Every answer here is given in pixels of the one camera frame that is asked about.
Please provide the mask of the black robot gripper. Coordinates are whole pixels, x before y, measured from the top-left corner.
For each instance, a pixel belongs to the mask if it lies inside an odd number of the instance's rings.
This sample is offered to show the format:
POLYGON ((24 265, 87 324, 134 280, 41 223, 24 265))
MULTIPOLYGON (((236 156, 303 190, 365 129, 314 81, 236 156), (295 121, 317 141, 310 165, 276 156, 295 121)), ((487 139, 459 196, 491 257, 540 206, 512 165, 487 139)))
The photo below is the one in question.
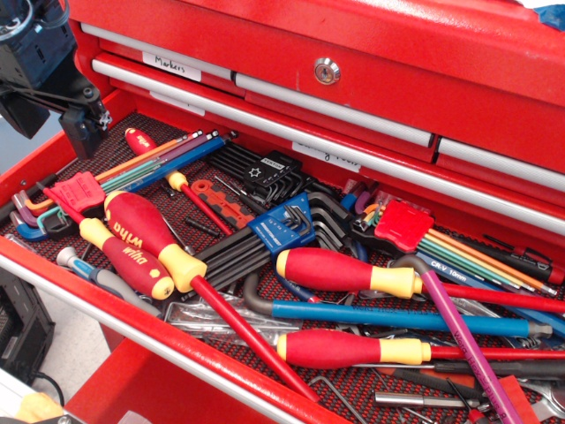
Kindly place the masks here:
POLYGON ((75 63, 67 1, 1 2, 1 115, 32 139, 58 119, 76 156, 90 159, 108 135, 98 88, 75 63))

